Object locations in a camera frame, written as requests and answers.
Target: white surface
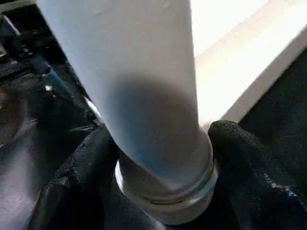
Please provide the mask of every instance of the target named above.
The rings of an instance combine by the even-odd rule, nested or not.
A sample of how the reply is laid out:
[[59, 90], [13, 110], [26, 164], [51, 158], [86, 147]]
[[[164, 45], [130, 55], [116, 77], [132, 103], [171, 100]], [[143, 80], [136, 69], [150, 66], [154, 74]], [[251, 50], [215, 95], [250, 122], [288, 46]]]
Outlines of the white surface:
[[205, 183], [212, 150], [198, 124], [189, 2], [37, 4], [124, 152], [121, 173], [136, 195], [178, 201]]
[[196, 57], [200, 124], [239, 122], [307, 46], [307, 1], [276, 0]]
[[201, 54], [268, 0], [191, 0], [194, 55]]

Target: pipe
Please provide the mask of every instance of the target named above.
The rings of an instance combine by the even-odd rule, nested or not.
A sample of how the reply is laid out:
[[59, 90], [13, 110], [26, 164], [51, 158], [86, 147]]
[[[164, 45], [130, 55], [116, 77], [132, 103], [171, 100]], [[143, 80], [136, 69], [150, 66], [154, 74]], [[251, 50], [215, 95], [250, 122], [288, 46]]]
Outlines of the pipe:
[[189, 1], [37, 4], [122, 150], [122, 192], [164, 223], [200, 215], [217, 174], [197, 117]]

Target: black fabric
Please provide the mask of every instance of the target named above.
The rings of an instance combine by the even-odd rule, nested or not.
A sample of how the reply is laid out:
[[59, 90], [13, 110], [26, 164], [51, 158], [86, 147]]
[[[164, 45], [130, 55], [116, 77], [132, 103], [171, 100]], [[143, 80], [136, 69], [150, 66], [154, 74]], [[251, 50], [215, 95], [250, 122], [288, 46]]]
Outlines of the black fabric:
[[229, 121], [213, 123], [209, 135], [241, 228], [307, 229], [305, 196], [256, 136]]
[[307, 195], [307, 49], [240, 122]]
[[118, 149], [108, 147], [106, 140], [111, 138], [106, 132], [100, 133], [102, 137], [98, 131], [89, 135], [55, 173], [28, 229], [307, 229], [307, 200], [299, 186], [267, 158], [268, 150], [258, 138], [238, 124], [211, 125], [209, 135], [219, 164], [213, 200], [201, 216], [180, 226], [151, 218], [120, 192], [114, 180], [111, 183]]
[[103, 228], [99, 182], [107, 194], [118, 159], [115, 148], [104, 126], [85, 138], [42, 189], [26, 229]]

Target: white trim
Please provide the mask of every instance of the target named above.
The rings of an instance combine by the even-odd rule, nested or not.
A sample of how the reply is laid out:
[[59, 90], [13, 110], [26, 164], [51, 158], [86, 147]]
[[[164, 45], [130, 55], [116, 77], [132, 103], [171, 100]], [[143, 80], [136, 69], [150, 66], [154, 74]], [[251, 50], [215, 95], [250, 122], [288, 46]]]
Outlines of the white trim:
[[307, 46], [306, 12], [306, 1], [270, 1], [195, 58], [201, 126], [247, 114]]

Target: black cloth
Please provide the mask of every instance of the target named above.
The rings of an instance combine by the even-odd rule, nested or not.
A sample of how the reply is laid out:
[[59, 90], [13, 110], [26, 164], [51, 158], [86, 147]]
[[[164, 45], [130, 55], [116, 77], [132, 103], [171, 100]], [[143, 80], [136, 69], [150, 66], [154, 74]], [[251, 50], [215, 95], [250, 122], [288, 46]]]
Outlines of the black cloth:
[[306, 199], [300, 188], [267, 158], [253, 134], [233, 122], [219, 121], [211, 125], [209, 135], [220, 176], [212, 203], [196, 220], [167, 226], [123, 196], [111, 182], [118, 149], [101, 127], [42, 190], [27, 229], [307, 229]]

